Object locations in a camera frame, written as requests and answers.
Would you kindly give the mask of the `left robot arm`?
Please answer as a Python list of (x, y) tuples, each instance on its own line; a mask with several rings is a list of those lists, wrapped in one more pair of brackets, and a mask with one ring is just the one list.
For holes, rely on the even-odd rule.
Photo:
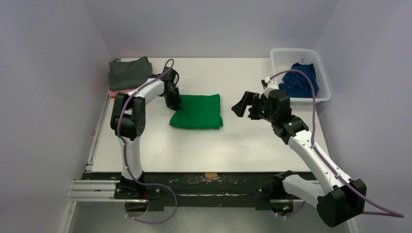
[(146, 127), (146, 105), (156, 97), (163, 97), (167, 108), (180, 110), (182, 99), (177, 87), (178, 80), (177, 71), (165, 66), (161, 74), (151, 76), (137, 89), (115, 96), (110, 127), (119, 138), (122, 149), (123, 169), (119, 189), (134, 199), (142, 197), (145, 192), (145, 185), (140, 179), (143, 175), (140, 138)]

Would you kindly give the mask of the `green t-shirt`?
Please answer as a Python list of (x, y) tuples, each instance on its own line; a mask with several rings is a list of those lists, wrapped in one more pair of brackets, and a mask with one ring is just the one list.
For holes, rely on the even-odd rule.
[(182, 107), (170, 119), (169, 125), (183, 130), (218, 130), (223, 126), (221, 96), (182, 95)]

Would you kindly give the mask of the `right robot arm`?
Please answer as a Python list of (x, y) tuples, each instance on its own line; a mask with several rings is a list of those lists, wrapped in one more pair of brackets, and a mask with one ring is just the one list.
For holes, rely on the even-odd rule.
[(231, 110), (243, 117), (246, 110), (252, 120), (268, 121), (276, 136), (304, 161), (318, 184), (309, 182), (288, 170), (274, 177), (272, 191), (280, 198), (288, 194), (297, 196), (316, 208), (321, 220), (329, 227), (352, 219), (364, 211), (366, 184), (353, 180), (328, 157), (311, 138), (307, 124), (292, 114), (291, 102), (283, 90), (268, 94), (246, 91)]

